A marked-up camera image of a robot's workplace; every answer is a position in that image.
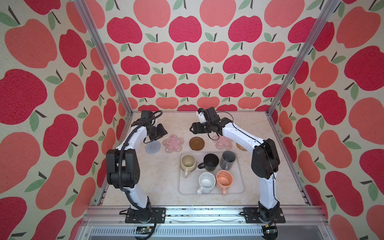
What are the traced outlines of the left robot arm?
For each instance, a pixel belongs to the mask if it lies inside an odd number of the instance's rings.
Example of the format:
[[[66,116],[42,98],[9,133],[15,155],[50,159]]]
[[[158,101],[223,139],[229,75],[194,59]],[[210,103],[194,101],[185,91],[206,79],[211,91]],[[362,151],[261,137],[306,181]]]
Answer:
[[[146,138],[153,142],[168,134],[162,124],[157,124],[162,114],[160,110],[142,111],[141,117],[132,123],[123,143],[106,153],[107,182],[127,196],[134,210],[151,210],[149,197],[139,186],[141,170],[136,150]]]

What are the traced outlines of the woven rattan round coaster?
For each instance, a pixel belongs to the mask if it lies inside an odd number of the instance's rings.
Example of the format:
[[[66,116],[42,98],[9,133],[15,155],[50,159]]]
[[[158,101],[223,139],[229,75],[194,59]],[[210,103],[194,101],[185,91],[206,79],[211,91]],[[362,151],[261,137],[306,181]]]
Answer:
[[[236,144],[236,146],[237,146],[237,148],[239,149],[239,150],[241,150],[241,151],[247,151],[244,147],[242,147],[241,145],[239,145],[239,144]]]

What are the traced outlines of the brown wooden round coaster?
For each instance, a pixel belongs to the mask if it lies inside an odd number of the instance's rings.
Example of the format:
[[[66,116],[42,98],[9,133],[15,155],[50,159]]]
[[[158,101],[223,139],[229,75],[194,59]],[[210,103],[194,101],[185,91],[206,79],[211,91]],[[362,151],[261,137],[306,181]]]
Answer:
[[[193,137],[189,141],[189,146],[193,151],[201,151],[205,147],[205,141],[200,137]]]

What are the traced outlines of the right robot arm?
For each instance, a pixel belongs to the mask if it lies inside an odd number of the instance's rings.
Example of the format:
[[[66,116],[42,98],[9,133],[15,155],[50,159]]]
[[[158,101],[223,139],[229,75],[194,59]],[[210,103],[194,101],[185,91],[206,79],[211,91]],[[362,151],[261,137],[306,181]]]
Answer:
[[[191,125],[190,132],[195,135],[216,133],[235,141],[251,154],[251,169],[259,178],[260,219],[263,223],[274,222],[280,209],[276,197],[276,173],[281,163],[275,142],[246,132],[228,118],[220,118],[213,107],[199,108],[196,114],[199,121]]]

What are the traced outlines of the pink flower coaster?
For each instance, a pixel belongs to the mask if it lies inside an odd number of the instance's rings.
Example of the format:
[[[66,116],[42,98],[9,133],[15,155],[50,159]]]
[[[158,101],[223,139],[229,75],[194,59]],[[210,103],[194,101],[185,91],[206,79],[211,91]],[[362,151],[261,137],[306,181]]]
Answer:
[[[179,138],[176,135],[171,135],[167,139],[163,140],[166,153],[181,152],[183,150],[183,144],[185,140]]]
[[[233,140],[225,136],[214,136],[213,142],[218,150],[230,150],[233,148]]]

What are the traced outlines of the grey round coaster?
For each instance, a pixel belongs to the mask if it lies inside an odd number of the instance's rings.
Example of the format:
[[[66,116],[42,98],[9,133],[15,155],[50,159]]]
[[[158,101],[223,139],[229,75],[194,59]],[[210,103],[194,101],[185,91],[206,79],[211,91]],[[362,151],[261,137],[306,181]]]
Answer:
[[[152,141],[150,143],[147,143],[145,147],[146,153],[150,155],[156,154],[160,151],[161,146],[162,145],[158,141]]]

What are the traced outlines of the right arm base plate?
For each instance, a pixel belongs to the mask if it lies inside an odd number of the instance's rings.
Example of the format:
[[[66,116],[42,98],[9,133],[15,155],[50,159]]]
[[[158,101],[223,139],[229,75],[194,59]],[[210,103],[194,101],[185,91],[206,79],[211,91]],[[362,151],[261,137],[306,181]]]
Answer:
[[[241,215],[247,224],[285,224],[285,215],[280,207],[267,210],[264,208],[243,208]]]

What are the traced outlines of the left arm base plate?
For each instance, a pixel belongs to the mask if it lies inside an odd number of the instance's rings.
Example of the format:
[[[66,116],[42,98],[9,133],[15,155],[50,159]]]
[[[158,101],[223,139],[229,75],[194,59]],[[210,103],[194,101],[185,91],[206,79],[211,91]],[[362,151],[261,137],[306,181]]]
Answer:
[[[129,208],[127,211],[125,223],[127,224],[164,224],[166,217],[166,208],[151,208],[151,212],[143,210],[134,210]]]

